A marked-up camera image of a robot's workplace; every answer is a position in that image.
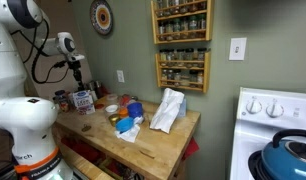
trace wall outlet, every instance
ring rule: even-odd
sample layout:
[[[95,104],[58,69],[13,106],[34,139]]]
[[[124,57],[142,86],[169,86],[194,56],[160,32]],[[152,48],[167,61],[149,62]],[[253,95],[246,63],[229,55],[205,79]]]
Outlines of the wall outlet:
[[[122,70],[117,70],[116,73],[117,73],[117,81],[124,83],[125,81],[124,81],[123,71]]]
[[[232,38],[231,39],[229,60],[233,60],[233,61],[244,60],[246,40],[247,38]]]

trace blue kettle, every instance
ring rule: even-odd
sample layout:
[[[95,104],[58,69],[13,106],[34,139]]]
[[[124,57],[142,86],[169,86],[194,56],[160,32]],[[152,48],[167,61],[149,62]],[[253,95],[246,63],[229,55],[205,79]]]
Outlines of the blue kettle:
[[[306,130],[279,131],[261,152],[263,166],[276,180],[306,180],[306,144],[282,140],[287,136],[306,137]]]

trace white stove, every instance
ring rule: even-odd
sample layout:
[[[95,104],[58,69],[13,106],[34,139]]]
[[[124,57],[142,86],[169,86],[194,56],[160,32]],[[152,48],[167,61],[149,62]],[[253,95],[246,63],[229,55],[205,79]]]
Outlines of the white stove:
[[[306,130],[306,94],[241,88],[234,130],[231,180],[253,180],[251,154],[283,129]],[[306,143],[306,138],[288,137]]]

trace cereal box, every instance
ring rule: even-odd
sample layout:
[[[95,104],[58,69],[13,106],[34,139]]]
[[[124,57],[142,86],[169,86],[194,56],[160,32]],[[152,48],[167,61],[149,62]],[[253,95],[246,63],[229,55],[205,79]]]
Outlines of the cereal box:
[[[73,93],[73,100],[76,110],[82,114],[92,114],[95,112],[92,95],[89,90]]]

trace decorative wall plate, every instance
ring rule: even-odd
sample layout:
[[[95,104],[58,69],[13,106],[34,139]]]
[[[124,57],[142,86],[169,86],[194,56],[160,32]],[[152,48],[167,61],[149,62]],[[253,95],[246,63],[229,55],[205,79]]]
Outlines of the decorative wall plate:
[[[91,22],[94,29],[108,35],[113,28],[113,14],[110,5],[105,0],[94,0],[90,8]]]

